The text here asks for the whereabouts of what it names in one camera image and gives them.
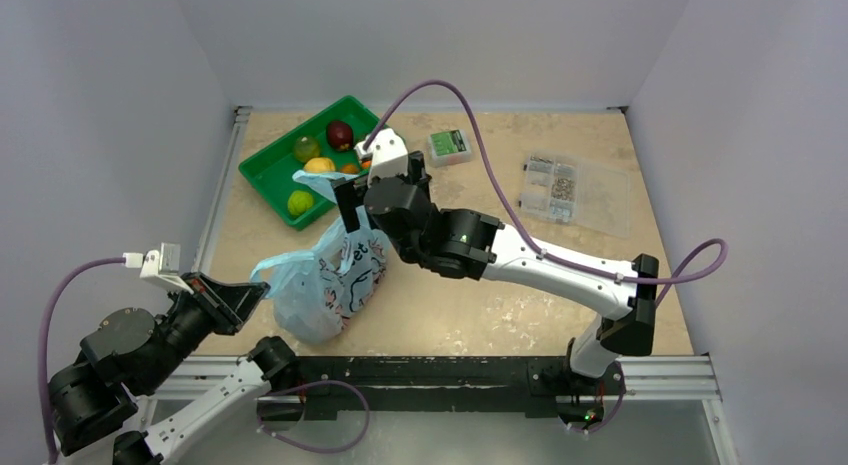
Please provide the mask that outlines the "light blue plastic bag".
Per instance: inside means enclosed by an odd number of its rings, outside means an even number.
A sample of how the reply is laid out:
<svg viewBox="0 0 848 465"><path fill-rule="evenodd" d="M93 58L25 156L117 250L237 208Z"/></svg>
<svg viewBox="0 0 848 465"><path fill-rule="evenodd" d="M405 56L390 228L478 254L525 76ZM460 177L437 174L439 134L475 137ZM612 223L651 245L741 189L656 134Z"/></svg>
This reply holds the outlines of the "light blue plastic bag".
<svg viewBox="0 0 848 465"><path fill-rule="evenodd" d="M315 245L261 260L249 277L269 285L265 297L272 301L277 325L304 343L327 342L348 328L387 272L386 234L370 225L360 198L335 196L333 183L352 178L340 172L294 173L294 181L312 194L351 212L359 228L349 232L339 217Z"/></svg>

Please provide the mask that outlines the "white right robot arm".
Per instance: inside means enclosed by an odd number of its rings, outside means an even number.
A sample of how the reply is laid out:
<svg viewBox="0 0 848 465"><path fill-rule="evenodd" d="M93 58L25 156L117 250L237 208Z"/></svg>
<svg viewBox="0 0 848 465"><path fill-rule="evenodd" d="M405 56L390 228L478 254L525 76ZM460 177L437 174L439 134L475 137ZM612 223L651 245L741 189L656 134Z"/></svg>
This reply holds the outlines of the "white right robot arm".
<svg viewBox="0 0 848 465"><path fill-rule="evenodd" d="M469 209L440 209L431 200L423 156L412 153L401 174L331 182L344 225L369 225L389 238L399 258L449 279L514 283L585 306L595 321L573 339L561 366L564 384L584 392L620 356L653 352L658 260L603 259L543 242L532 248L519 230Z"/></svg>

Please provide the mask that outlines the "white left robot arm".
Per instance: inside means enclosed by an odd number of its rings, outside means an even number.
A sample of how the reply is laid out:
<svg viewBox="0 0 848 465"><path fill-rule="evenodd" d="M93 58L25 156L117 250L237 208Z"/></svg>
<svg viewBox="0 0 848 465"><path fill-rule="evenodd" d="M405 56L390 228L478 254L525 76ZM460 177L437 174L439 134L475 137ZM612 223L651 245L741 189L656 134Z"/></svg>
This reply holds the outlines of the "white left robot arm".
<svg viewBox="0 0 848 465"><path fill-rule="evenodd" d="M236 406L297 384L295 354L281 338L265 337L177 415L146 432L123 432L138 411L137 398L154 395L207 336L237 334L270 291L265 282L224 284L200 272L180 279L167 292L165 313L113 312L81 340L74 363L47 382L48 424L63 456L116 433L114 463L165 464Z"/></svg>

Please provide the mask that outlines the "lime green fake fruit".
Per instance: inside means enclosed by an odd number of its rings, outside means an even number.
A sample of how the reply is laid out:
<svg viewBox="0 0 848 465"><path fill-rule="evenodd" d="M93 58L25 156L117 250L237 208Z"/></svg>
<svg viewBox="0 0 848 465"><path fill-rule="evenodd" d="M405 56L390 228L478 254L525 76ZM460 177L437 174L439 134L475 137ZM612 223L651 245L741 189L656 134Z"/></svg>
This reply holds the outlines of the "lime green fake fruit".
<svg viewBox="0 0 848 465"><path fill-rule="evenodd" d="M287 199L287 211L293 218L299 218L315 206L315 197L311 192L296 190Z"/></svg>

